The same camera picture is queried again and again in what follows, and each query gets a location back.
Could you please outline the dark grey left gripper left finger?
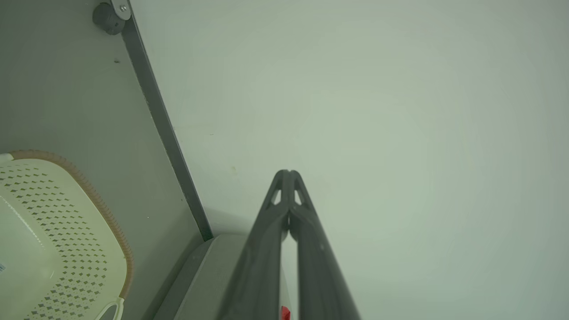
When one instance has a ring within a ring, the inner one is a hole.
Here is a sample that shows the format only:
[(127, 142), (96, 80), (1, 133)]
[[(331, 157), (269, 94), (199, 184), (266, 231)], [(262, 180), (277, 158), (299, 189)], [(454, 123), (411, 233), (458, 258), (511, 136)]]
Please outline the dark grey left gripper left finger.
[(281, 248), (287, 233), (285, 182), (288, 170), (278, 171), (252, 229), (217, 313), (218, 320), (280, 320)]

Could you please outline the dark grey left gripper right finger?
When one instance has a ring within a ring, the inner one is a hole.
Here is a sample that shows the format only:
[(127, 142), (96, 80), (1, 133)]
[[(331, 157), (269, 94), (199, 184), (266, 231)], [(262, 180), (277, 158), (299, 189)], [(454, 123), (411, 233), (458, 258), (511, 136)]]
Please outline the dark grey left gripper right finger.
[(299, 172), (290, 171), (290, 233), (297, 242), (301, 320), (359, 320), (317, 211)]

